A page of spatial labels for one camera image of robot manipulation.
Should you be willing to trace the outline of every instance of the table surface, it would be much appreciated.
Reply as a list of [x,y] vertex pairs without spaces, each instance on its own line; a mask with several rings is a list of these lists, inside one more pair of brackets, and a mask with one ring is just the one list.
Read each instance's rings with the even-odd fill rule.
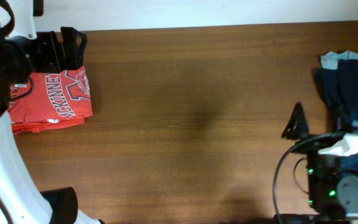
[[[294,104],[303,103],[312,133],[325,132],[319,56],[358,52],[358,22],[87,35],[94,115],[16,142],[39,190],[73,187],[80,209],[106,223],[273,217],[273,173],[293,144],[280,135]],[[312,212],[292,179],[299,158],[279,176],[283,213]],[[297,174],[306,186],[304,166]]]

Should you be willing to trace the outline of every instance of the light blue cloth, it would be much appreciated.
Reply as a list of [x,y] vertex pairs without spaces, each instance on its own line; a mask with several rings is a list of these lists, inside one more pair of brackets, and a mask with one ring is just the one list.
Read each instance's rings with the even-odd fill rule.
[[346,51],[341,54],[335,52],[328,52],[326,55],[320,57],[321,66],[325,69],[337,70],[339,60],[358,60],[358,53]]

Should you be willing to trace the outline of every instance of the folded shirt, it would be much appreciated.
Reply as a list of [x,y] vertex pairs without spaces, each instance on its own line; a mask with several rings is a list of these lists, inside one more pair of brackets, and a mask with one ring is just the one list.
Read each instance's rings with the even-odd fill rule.
[[[61,73],[33,73],[32,93],[11,102],[9,115],[14,134],[22,131],[38,133],[46,129],[60,129],[83,124],[92,115],[90,88],[85,67]],[[12,87],[11,98],[30,90]]]

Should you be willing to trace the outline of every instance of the wooden table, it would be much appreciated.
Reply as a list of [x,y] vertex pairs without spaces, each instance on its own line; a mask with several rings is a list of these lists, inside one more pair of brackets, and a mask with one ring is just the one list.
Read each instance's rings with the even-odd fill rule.
[[[106,223],[219,223],[272,218],[280,139],[302,101],[313,133],[327,112],[313,83],[319,56],[358,52],[358,22],[88,32],[86,124],[20,134],[39,190],[73,187]],[[290,156],[283,213],[310,213]],[[300,166],[306,186],[306,169]]]

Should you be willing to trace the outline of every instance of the white wall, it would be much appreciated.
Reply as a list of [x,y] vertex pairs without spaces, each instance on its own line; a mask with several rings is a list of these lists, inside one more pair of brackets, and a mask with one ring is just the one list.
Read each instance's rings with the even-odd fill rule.
[[45,0],[38,31],[358,20],[358,0]]

